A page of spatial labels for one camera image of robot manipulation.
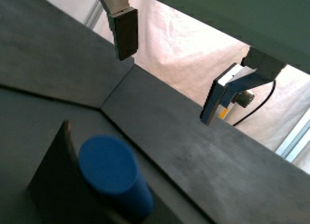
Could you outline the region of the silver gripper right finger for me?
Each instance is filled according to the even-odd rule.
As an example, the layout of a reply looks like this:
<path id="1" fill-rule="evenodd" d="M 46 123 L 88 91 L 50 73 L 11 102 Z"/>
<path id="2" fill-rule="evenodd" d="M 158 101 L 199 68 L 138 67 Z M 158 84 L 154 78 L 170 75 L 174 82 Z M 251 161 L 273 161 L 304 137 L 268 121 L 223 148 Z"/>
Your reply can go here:
<path id="1" fill-rule="evenodd" d="M 241 63 L 233 63 L 213 80 L 201 112 L 201 121 L 209 125 L 219 105 L 227 107 L 238 93 L 272 83 L 286 64 L 254 47 Z"/>

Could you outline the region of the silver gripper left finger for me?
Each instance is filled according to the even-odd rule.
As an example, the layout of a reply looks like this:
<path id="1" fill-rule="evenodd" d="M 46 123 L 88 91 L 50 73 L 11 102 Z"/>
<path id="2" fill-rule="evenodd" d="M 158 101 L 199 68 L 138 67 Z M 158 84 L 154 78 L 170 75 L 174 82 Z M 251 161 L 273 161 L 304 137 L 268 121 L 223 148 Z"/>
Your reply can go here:
<path id="1" fill-rule="evenodd" d="M 99 0 L 107 12 L 118 59 L 131 57 L 138 50 L 138 10 L 129 0 Z"/>

